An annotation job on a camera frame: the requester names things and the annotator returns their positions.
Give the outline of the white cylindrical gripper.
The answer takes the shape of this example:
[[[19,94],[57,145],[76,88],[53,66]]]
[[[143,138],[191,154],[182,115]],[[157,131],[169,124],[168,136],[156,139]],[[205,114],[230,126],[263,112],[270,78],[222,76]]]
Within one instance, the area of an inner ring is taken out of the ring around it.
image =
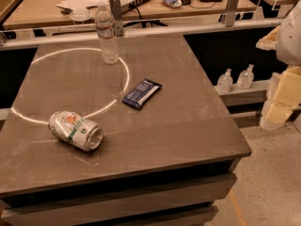
[[[300,104],[301,75],[273,73],[261,111],[260,127],[264,130],[278,129]]]

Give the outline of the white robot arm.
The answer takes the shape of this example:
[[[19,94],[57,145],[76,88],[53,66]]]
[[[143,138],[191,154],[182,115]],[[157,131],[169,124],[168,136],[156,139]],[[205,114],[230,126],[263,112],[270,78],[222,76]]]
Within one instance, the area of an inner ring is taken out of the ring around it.
[[[276,130],[301,104],[301,1],[256,47],[275,50],[277,59],[288,65],[281,74],[272,74],[261,111],[261,128]]]

